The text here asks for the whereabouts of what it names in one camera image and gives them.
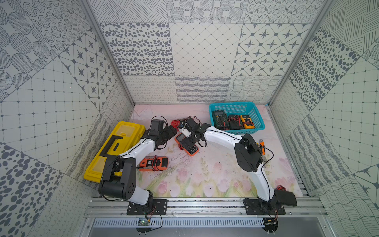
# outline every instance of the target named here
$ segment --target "floral tabletop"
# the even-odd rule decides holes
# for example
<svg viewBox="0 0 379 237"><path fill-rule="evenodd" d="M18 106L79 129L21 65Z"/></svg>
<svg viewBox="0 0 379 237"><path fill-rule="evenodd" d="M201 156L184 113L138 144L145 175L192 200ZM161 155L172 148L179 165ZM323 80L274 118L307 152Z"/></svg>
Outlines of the floral tabletop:
<svg viewBox="0 0 379 237"><path fill-rule="evenodd" d="M267 110L264 105L257 107L266 128L252 136L256 141L263 139L265 146L275 154L265 165L269 183L273 188L282 185L296 197L303 197ZM211 124L208 105L136 105L130 122L148 128L151 118L156 115L164 116L168 123L195 115L201 122ZM155 150L150 155L167 156L169 159L165 171L137 171L138 185L152 191L154 197L257 197L250 174L238 166L234 151L216 143L208 142L205 148L199 147L199 152L190 157L171 139L166 148ZM267 151L266 159L271 157Z"/></svg>

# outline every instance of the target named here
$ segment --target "black mounting plate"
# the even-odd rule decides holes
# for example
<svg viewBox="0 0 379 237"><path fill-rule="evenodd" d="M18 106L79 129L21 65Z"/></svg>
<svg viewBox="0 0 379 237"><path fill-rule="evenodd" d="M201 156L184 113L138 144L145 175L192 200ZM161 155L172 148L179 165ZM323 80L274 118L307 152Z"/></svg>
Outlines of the black mounting plate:
<svg viewBox="0 0 379 237"><path fill-rule="evenodd" d="M258 199L245 199L245 210L247 215L267 215L267 213L264 213L260 209L260 203ZM278 212L278 215L285 215L285 210L283 205L280 203L276 203L276 210ZM275 215L275 209L269 211L269 215Z"/></svg>
<svg viewBox="0 0 379 237"><path fill-rule="evenodd" d="M153 207L155 211L153 215L165 215L167 211L167 199L153 199ZM129 202L127 215L146 215L141 205Z"/></svg>

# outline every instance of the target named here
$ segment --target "wall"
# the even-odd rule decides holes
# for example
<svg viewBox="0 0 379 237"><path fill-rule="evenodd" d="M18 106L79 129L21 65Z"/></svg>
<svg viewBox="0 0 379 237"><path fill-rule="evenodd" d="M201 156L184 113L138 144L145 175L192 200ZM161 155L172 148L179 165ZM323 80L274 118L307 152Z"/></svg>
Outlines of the wall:
<svg viewBox="0 0 379 237"><path fill-rule="evenodd" d="M90 0L136 103L267 103L323 0Z"/></svg>
<svg viewBox="0 0 379 237"><path fill-rule="evenodd" d="M379 234L378 14L337 0L271 106L339 236Z"/></svg>
<svg viewBox="0 0 379 237"><path fill-rule="evenodd" d="M0 2L0 236L72 236L132 105L76 0Z"/></svg>

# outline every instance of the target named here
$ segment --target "teal plastic basket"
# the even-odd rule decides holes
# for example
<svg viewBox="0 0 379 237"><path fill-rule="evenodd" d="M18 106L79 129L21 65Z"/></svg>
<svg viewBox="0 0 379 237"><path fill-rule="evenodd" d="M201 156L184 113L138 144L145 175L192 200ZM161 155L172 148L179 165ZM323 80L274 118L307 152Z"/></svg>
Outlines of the teal plastic basket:
<svg viewBox="0 0 379 237"><path fill-rule="evenodd" d="M229 102L229 103L215 103L209 105L209 115L211 116L212 126L215 125L212 117L212 111L223 110L227 116L229 115L249 115L254 123L254 129L239 129L228 130L228 133L240 135L246 133L255 133L256 131L265 129L265 124L258 111L258 108L253 102Z"/></svg>

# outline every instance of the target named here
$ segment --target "black multimeter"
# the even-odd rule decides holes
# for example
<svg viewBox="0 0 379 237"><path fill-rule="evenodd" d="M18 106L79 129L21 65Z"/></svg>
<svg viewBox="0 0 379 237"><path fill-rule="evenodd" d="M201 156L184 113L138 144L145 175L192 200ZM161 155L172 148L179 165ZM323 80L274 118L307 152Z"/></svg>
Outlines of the black multimeter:
<svg viewBox="0 0 379 237"><path fill-rule="evenodd" d="M215 110L212 111L213 122L215 123L215 127L220 130L228 130L229 122L226 114L223 110Z"/></svg>

